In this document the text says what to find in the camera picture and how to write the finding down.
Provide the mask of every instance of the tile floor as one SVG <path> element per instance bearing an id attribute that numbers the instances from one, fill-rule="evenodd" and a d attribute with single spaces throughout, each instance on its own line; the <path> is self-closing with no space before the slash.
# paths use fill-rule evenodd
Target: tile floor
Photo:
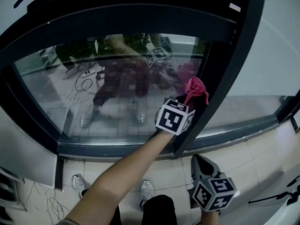
<path id="1" fill-rule="evenodd" d="M 231 177 L 240 192 L 223 212 L 235 209 L 263 191 L 280 173 L 299 163 L 300 134 L 295 134 L 290 122 L 261 136 L 234 146 L 204 153 Z M 156 161 L 144 178 L 152 181 L 157 195 L 165 194 L 174 200 L 180 225 L 195 225 L 200 221 L 200 209 L 190 209 L 187 190 L 191 188 L 190 159 Z M 112 163 L 67 161 L 64 166 L 63 191 L 55 191 L 26 180 L 19 186 L 20 199 L 28 212 L 7 210 L 16 224 L 51 225 L 62 219 L 79 201 L 71 187 L 71 177 L 80 173 L 91 184 Z M 139 186 L 135 186 L 120 203 L 123 224 L 140 224 L 138 209 Z"/>

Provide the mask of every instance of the person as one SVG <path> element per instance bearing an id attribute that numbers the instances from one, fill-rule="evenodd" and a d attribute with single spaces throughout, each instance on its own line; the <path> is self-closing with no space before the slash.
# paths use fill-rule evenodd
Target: person
<path id="1" fill-rule="evenodd" d="M 57 225 L 121 225 L 120 201 L 141 180 L 172 137 L 173 134 L 166 131 L 157 133 L 132 154 L 108 168 L 88 190 L 80 176 L 73 176 L 72 186 L 82 199 Z M 172 199 L 166 195 L 154 196 L 149 181 L 142 184 L 140 207 L 144 211 L 142 225 L 177 224 Z M 201 224 L 219 225 L 218 212 L 202 212 Z"/>

